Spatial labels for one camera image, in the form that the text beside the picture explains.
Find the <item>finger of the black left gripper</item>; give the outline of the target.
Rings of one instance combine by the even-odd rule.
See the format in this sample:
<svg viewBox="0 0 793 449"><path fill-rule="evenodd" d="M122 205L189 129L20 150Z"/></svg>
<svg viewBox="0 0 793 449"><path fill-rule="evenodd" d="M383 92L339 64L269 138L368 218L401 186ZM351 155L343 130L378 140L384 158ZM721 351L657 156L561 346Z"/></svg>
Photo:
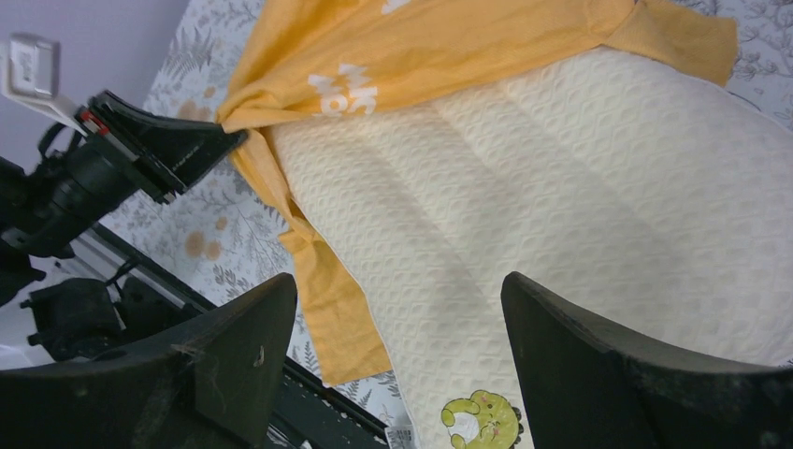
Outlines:
<svg viewBox="0 0 793 449"><path fill-rule="evenodd" d="M279 274L86 361L1 374L5 448L262 448L296 313Z"/></svg>

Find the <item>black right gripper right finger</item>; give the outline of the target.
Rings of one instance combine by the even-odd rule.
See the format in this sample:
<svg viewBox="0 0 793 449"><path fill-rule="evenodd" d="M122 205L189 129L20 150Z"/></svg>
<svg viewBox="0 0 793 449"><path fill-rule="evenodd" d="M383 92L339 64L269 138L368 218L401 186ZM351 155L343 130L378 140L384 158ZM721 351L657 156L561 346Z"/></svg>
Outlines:
<svg viewBox="0 0 793 449"><path fill-rule="evenodd" d="M791 446L791 369L650 338L518 272L500 297L536 447Z"/></svg>

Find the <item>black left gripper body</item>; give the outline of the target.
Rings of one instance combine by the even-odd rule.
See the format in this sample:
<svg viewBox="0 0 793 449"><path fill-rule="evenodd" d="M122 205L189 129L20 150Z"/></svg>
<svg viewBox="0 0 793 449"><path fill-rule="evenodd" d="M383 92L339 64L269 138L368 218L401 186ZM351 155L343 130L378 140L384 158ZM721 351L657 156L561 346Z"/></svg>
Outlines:
<svg viewBox="0 0 793 449"><path fill-rule="evenodd" d="M67 149L49 153L66 126L55 123L38 143L41 156L27 174L8 160L1 162L1 258L29 256L69 258L70 243L128 197L143 192L169 204L186 189L143 189L140 174L120 149L97 133L89 100L75 119L87 133L74 132Z"/></svg>

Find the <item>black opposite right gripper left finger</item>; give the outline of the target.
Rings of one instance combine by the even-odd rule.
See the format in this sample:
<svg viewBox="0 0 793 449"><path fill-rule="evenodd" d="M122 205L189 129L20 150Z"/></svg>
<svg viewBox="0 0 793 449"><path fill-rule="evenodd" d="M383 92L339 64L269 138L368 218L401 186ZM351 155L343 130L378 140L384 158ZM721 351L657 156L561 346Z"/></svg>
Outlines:
<svg viewBox="0 0 793 449"><path fill-rule="evenodd" d="M140 174L143 189L190 189L248 137L217 123L155 115L110 91L89 99L89 117Z"/></svg>

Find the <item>orange Mickey Mouse pillowcase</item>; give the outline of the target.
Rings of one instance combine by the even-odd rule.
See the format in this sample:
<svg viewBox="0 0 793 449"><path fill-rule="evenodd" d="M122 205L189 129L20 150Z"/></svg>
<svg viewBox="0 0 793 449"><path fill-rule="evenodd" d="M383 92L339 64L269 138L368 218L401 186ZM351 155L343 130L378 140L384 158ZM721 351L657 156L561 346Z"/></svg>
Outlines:
<svg viewBox="0 0 793 449"><path fill-rule="evenodd" d="M300 300L328 386L388 371L364 294L296 204L268 133L369 115L605 46L725 85L738 25L670 1L268 1L216 113L247 140L232 164L288 225Z"/></svg>

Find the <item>cream textured pillow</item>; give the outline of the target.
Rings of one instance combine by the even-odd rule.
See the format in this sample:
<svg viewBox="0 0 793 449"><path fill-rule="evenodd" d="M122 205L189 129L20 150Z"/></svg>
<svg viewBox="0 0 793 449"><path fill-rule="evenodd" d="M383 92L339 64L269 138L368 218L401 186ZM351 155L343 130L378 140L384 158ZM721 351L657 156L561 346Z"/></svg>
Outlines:
<svg viewBox="0 0 793 449"><path fill-rule="evenodd" d="M475 392L520 407L514 271L650 337L792 356L792 134L660 63L588 51L370 116L275 126L297 206L362 289L423 448Z"/></svg>

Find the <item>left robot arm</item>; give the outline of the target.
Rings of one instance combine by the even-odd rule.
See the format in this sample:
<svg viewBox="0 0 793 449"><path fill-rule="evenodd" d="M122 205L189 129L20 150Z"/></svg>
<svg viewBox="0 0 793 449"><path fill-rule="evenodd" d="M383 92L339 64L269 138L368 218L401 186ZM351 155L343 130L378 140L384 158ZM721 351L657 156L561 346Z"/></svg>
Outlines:
<svg viewBox="0 0 793 449"><path fill-rule="evenodd" d="M127 198L161 204L199 183L246 139L216 123L150 114L111 92L58 119L32 173L1 164L1 301L43 281L32 257L72 242ZM20 308L49 364L1 373L5 448L262 448L296 312L281 273L203 311L129 276L70 278Z"/></svg>

